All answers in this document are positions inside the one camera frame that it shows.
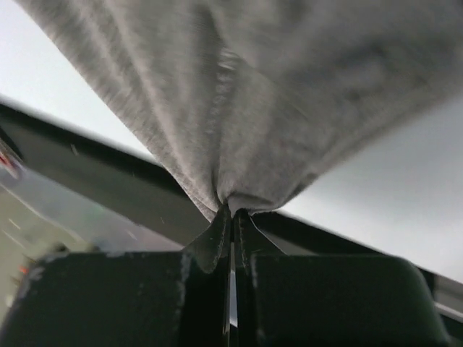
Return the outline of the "grey t-shirt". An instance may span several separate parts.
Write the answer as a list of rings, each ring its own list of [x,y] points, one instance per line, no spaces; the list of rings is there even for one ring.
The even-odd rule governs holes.
[[[462,89],[460,1],[21,1],[208,219]]]

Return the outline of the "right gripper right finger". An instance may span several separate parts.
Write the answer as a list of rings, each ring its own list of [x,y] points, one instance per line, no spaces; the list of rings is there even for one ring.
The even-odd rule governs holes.
[[[240,346],[449,346],[422,273],[385,255],[287,255],[233,219]]]

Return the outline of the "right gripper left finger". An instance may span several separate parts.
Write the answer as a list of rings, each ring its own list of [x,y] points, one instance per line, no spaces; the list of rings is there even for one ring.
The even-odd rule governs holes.
[[[22,279],[3,346],[227,346],[230,233],[222,207],[175,252],[60,252]]]

